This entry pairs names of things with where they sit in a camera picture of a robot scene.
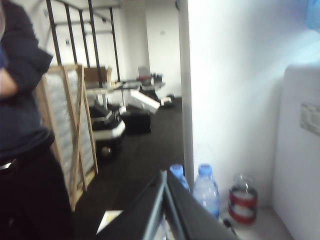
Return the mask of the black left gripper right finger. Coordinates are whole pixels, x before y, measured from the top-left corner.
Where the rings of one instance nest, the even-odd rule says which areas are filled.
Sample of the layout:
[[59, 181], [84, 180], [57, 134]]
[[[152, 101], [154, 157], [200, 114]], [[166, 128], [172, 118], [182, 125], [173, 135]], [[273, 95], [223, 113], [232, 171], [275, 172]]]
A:
[[212, 216], [169, 171], [167, 186], [186, 240], [237, 240], [238, 237]]

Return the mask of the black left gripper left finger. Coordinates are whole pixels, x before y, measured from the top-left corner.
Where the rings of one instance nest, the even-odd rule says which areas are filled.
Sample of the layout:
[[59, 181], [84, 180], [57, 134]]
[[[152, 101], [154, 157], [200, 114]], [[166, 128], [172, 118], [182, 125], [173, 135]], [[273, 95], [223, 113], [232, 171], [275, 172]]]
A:
[[97, 240], [153, 240], [163, 218], [167, 172], [160, 171], [140, 195], [97, 235]]

